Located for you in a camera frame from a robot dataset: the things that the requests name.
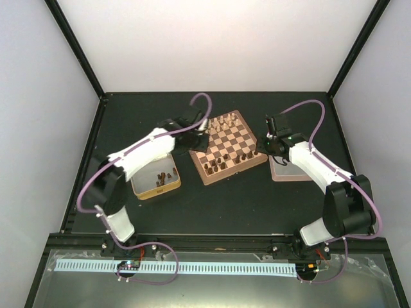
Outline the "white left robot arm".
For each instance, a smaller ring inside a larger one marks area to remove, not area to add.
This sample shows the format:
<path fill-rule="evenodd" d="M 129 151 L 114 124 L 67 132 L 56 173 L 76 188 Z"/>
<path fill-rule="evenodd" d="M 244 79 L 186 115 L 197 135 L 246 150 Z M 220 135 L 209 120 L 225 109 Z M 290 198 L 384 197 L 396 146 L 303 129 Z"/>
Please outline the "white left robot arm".
<path fill-rule="evenodd" d="M 205 112 L 190 103 L 185 116 L 161 121 L 140 141 L 97 163 L 95 174 L 80 191 L 77 209 L 104 221 L 108 233 L 116 239 L 116 250 L 122 255 L 133 255 L 138 247 L 137 239 L 132 236 L 135 228 L 122 200 L 127 182 L 146 165 L 173 150 L 204 149 L 201 144 L 208 143 L 205 130 L 211 110 L 211 103 Z"/>

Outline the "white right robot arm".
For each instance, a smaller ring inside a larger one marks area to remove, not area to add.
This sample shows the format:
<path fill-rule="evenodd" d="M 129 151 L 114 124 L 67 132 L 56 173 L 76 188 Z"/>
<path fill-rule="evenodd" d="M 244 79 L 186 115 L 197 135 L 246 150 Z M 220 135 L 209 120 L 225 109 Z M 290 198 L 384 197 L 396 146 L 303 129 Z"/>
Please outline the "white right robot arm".
<path fill-rule="evenodd" d="M 284 114 L 265 119 L 267 134 L 257 141 L 257 151 L 283 166 L 304 171 L 324 193 L 322 216 L 298 229 L 292 242 L 293 254 L 308 258 L 318 244 L 370 228 L 377 222 L 372 206 L 371 183 L 338 168 L 319 152 L 302 133 L 293 133 Z"/>

